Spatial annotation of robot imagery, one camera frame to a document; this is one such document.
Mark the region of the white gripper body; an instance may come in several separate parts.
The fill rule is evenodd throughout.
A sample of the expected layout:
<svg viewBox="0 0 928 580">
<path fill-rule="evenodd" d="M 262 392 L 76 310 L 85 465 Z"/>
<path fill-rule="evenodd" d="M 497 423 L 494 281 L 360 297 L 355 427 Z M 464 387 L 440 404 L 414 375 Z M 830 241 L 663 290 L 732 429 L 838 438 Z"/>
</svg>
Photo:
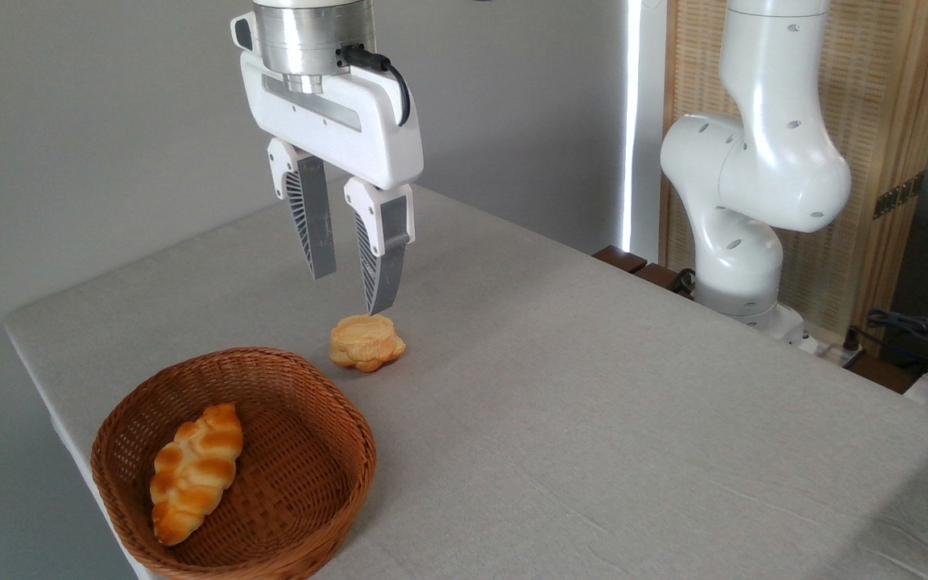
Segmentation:
<svg viewBox="0 0 928 580">
<path fill-rule="evenodd" d="M 260 56 L 243 52 L 242 78 L 259 127 L 379 189 L 412 183 L 424 169 L 416 110 L 401 124 L 403 95 L 389 73 L 350 68 L 323 77 L 321 94 L 292 91 Z"/>
</svg>

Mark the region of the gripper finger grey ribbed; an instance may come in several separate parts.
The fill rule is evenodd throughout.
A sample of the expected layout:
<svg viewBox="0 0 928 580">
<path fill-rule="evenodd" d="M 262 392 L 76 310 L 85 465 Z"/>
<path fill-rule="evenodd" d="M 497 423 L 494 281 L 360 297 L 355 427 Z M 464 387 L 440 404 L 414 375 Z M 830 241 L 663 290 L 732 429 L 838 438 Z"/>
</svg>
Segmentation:
<svg viewBox="0 0 928 580">
<path fill-rule="evenodd" d="M 356 219 L 366 311 L 375 315 L 394 304 L 406 247 L 416 239 L 412 186 L 382 190 L 351 177 L 345 199 Z"/>
<path fill-rule="evenodd" d="M 310 274 L 316 280 L 338 269 L 323 160 L 279 137 L 267 147 L 273 190 L 291 210 Z"/>
</svg>

